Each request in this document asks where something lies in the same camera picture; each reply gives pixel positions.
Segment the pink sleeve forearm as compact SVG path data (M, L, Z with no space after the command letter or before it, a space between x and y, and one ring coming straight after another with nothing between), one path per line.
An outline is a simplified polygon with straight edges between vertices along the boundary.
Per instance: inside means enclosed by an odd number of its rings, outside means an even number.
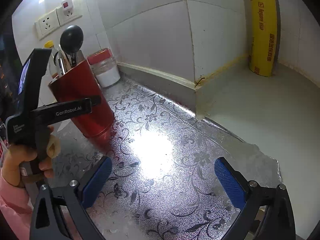
M29 239L33 209L25 188L9 184L1 172L1 212L18 239Z

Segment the left hand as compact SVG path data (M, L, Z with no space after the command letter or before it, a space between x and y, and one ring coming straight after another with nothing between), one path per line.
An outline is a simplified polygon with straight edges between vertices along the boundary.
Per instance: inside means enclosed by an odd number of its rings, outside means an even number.
M61 152L60 140L56 136L50 135L46 152L47 157L39 163L39 169L44 172L46 178L53 178L52 159ZM32 148L12 144L4 158L1 170L2 177L12 186L21 186L20 164L30 162L36 157L37 152Z

